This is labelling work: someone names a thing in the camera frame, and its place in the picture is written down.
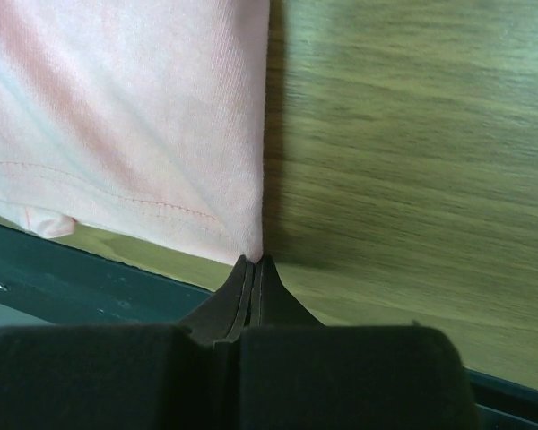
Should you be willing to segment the pink t shirt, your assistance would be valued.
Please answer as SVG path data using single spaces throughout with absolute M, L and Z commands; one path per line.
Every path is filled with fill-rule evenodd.
M 0 217 L 263 253 L 266 1 L 0 1 Z

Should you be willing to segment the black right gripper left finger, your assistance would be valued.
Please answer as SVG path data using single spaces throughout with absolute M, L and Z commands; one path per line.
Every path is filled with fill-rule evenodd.
M 246 325 L 256 265 L 240 256 L 222 286 L 178 322 L 197 344 L 237 340 Z

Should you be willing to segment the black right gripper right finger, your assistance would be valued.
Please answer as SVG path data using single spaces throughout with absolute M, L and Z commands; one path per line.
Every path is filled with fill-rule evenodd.
M 270 255 L 251 263 L 252 281 L 248 299 L 248 327 L 323 326 L 283 285 Z

